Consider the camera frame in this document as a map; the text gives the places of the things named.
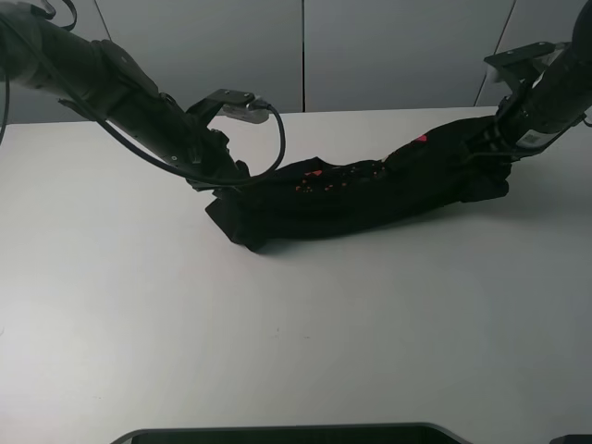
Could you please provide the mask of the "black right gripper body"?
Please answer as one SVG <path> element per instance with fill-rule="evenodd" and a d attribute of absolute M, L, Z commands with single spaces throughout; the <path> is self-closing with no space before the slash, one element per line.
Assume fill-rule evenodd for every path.
<path fill-rule="evenodd" d="M 516 147 L 520 125 L 513 117 L 490 115 L 466 119 L 467 160 L 515 162 L 521 158 Z"/>

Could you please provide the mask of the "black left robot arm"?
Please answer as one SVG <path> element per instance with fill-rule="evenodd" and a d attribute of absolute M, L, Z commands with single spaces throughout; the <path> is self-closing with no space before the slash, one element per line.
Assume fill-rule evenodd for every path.
<path fill-rule="evenodd" d="M 197 190 L 244 186 L 248 167 L 209 124 L 221 111 L 249 120 L 269 109 L 250 92 L 217 90 L 189 109 L 162 92 L 122 47 L 53 22 L 49 2 L 1 4 L 1 83 L 49 93 L 147 163 Z"/>

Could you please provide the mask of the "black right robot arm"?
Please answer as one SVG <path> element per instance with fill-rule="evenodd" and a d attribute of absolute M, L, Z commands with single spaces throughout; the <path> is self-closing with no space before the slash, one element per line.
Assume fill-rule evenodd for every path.
<path fill-rule="evenodd" d="M 586 2 L 567 43 L 532 43 L 491 55 L 512 94 L 491 122 L 466 141 L 473 157 L 515 162 L 543 153 L 591 107 L 591 3 Z"/>

